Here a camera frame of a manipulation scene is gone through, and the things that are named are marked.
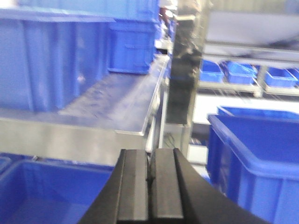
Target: metal rack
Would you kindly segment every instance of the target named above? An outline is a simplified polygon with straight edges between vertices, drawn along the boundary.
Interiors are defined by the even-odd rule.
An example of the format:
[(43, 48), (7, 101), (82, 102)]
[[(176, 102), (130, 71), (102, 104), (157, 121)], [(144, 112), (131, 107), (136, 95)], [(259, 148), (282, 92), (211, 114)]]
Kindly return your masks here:
[[(255, 97), (299, 96), (297, 88), (269, 87), (264, 82), (268, 67), (299, 67), (299, 15), (294, 9), (289, 0), (178, 1), (165, 132), (174, 134), (175, 146), (184, 155), (198, 87), (252, 92)], [(203, 58), (256, 64), (261, 69), (255, 85), (198, 83)]]

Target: metal workbench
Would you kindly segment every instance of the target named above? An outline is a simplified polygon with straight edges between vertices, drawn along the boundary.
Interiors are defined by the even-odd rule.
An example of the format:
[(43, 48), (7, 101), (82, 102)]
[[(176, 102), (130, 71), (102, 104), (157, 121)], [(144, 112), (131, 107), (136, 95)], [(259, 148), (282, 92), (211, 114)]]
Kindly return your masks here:
[(109, 74), (62, 111), (0, 109), (0, 151), (115, 165), (122, 148), (145, 148), (153, 120), (160, 126), (168, 60), (144, 76)]

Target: stacked blue crate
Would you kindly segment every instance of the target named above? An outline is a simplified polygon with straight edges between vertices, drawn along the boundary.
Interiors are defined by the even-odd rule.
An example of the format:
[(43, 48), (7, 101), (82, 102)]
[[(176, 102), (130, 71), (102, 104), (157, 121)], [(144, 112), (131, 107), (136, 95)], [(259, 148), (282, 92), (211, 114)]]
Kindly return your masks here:
[(223, 77), (224, 74), (218, 64), (203, 60), (199, 75), (200, 81), (222, 83)]
[(109, 71), (147, 74), (155, 53), (158, 0), (19, 0), (22, 6), (94, 12), (116, 19), (107, 31)]
[(230, 83), (253, 84), (257, 70), (249, 64), (236, 62), (223, 62), (221, 64), (223, 72)]
[(298, 79), (286, 69), (269, 68), (265, 81), (268, 86), (293, 88)]
[(54, 111), (101, 79), (113, 21), (44, 8), (0, 9), (0, 107)]
[(155, 53), (156, 22), (116, 20), (110, 24), (109, 71), (147, 74)]

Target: blue plastic crate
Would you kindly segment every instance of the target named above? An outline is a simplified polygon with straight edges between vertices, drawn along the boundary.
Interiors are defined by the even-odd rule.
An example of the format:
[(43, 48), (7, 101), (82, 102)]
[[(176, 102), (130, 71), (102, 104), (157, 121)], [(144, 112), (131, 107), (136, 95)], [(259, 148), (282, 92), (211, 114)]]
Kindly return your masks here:
[(158, 23), (156, 25), (155, 40), (160, 40), (161, 38), (162, 38), (162, 28), (161, 28), (161, 24)]
[(223, 69), (228, 82), (235, 84), (253, 84), (257, 74), (251, 65), (236, 62), (224, 63)]
[(207, 60), (203, 61), (199, 75), (201, 81), (222, 83), (223, 77), (224, 74), (218, 64)]
[(269, 68), (265, 81), (268, 86), (292, 88), (298, 79), (286, 69)]
[(155, 53), (156, 24), (131, 20), (116, 20), (110, 24), (110, 72), (149, 72)]
[(299, 120), (299, 114), (290, 111), (263, 110), (255, 108), (241, 108), (228, 106), (221, 106), (217, 109), (219, 115)]
[(299, 80), (299, 70), (298, 69), (288, 69), (288, 71)]
[(214, 186), (274, 224), (299, 220), (299, 123), (209, 115)]
[(0, 177), (0, 223), (77, 223), (111, 172), (20, 161)]
[(158, 19), (158, 0), (18, 0), (21, 6), (95, 12), (118, 19)]
[(99, 80), (107, 69), (102, 21), (112, 19), (0, 9), (0, 107), (54, 111)]

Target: blue plastic bin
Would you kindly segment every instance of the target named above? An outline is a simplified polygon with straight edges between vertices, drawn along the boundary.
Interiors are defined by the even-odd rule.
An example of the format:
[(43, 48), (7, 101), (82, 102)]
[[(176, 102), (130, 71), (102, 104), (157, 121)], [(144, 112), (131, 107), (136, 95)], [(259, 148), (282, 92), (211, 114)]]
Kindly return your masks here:
[(209, 115), (214, 186), (274, 224), (299, 220), (299, 123)]
[(18, 0), (21, 6), (82, 10), (118, 19), (158, 19), (158, 0)]
[(200, 69), (199, 79), (204, 82), (222, 83), (224, 74), (218, 64), (204, 60)]
[(113, 21), (61, 10), (0, 9), (0, 107), (54, 111), (103, 76)]
[(111, 172), (20, 161), (0, 177), (0, 223), (75, 224)]
[(221, 106), (218, 107), (217, 109), (219, 115), (299, 120), (299, 114), (290, 111), (263, 110), (263, 109), (228, 107), (228, 106)]
[(299, 80), (299, 70), (298, 69), (288, 69), (288, 71)]
[(236, 62), (224, 63), (223, 70), (228, 82), (235, 84), (253, 84), (257, 74), (251, 65)]
[(155, 53), (156, 24), (130, 20), (116, 20), (110, 24), (110, 72), (149, 72)]
[(298, 79), (286, 69), (269, 68), (265, 81), (268, 86), (292, 88)]
[(161, 24), (156, 24), (156, 33), (155, 33), (155, 40), (160, 40), (162, 38), (162, 28)]

